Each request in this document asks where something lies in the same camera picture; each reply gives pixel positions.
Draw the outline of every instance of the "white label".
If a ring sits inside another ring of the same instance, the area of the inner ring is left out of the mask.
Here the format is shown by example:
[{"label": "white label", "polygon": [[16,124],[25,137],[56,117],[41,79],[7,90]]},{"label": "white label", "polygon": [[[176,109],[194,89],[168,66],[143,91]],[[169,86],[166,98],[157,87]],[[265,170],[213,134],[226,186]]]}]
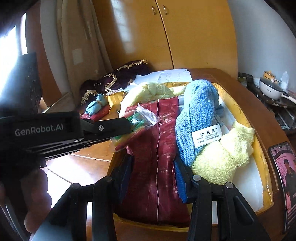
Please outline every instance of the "white label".
[{"label": "white label", "polygon": [[83,63],[82,49],[74,49],[72,51],[72,55],[73,55],[73,65],[77,65],[79,63]]},{"label": "white label", "polygon": [[195,148],[219,140],[222,137],[220,125],[209,126],[191,134]]}]

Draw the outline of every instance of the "pot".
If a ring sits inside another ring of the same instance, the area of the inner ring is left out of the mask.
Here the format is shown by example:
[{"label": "pot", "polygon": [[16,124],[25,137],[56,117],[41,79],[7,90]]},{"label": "pot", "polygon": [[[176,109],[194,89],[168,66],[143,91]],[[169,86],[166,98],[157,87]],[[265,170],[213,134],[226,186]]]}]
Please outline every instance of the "pot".
[{"label": "pot", "polygon": [[252,83],[254,80],[254,76],[246,73],[242,73],[242,77],[245,77],[248,83]]},{"label": "pot", "polygon": [[296,100],[294,98],[284,92],[278,84],[267,78],[260,78],[260,90],[264,95],[272,100],[278,100],[283,97],[296,104]]}]

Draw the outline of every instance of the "yellow towel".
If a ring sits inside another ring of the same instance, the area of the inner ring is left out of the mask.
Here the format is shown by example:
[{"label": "yellow towel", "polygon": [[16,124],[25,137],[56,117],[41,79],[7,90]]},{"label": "yellow towel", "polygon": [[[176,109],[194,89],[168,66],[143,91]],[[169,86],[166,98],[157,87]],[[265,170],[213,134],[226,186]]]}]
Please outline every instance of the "yellow towel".
[{"label": "yellow towel", "polygon": [[183,95],[185,92],[186,86],[175,86],[170,87],[170,90],[175,96]]},{"label": "yellow towel", "polygon": [[119,116],[124,115],[125,110],[129,106],[138,103],[147,103],[151,100],[167,99],[174,97],[173,92],[161,83],[143,83],[131,89],[121,102],[121,110]]},{"label": "yellow towel", "polygon": [[232,181],[237,167],[249,162],[255,130],[236,121],[232,127],[220,141],[211,142],[196,156],[191,167],[195,175],[223,185]]}]

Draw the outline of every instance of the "wooden cabinet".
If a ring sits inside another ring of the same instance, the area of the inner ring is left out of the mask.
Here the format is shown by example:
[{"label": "wooden cabinet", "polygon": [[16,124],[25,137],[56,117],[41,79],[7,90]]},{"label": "wooden cabinet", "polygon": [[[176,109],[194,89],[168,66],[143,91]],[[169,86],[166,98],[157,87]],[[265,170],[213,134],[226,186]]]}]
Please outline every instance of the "wooden cabinet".
[{"label": "wooden cabinet", "polygon": [[227,0],[156,0],[174,68],[218,68],[237,78],[237,43]]},{"label": "wooden cabinet", "polygon": [[227,0],[93,3],[114,69],[146,58],[154,70],[218,68],[237,77],[237,44]]},{"label": "wooden cabinet", "polygon": [[144,58],[155,71],[173,68],[155,0],[93,0],[93,4],[113,69]]}]

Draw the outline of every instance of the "cabinet handle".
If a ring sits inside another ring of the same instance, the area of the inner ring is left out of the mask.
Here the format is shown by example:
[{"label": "cabinet handle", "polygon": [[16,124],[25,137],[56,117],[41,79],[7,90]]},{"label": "cabinet handle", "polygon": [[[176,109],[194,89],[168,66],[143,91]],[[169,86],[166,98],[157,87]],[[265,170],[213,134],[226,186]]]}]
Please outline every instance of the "cabinet handle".
[{"label": "cabinet handle", "polygon": [[165,14],[167,15],[168,13],[167,13],[167,11],[166,11],[166,7],[165,7],[165,5],[163,5],[163,9],[164,9],[164,11],[165,11]]},{"label": "cabinet handle", "polygon": [[156,15],[155,8],[153,6],[151,6],[151,7],[152,7],[152,11],[153,11],[154,15]]}]

